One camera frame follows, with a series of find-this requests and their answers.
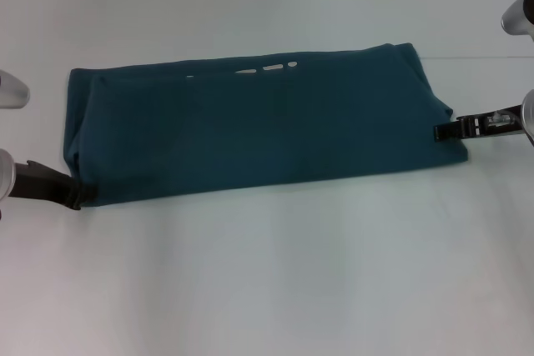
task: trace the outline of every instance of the teal cloth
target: teal cloth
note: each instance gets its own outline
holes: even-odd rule
[[[451,113],[410,44],[75,69],[64,157],[91,206],[393,173],[467,160]]]

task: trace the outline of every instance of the white table surface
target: white table surface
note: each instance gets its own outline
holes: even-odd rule
[[[0,111],[19,162],[61,159],[71,68],[415,44],[457,114],[521,102],[514,0],[0,0]],[[73,212],[7,199],[0,354],[532,355],[534,149],[449,168]]]

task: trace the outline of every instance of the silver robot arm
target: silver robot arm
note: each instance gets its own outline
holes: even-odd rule
[[[501,25],[510,35],[529,35],[534,40],[534,0],[516,0],[502,16]],[[436,142],[518,133],[526,134],[534,146],[534,90],[519,106],[460,116],[454,123],[434,127]]]

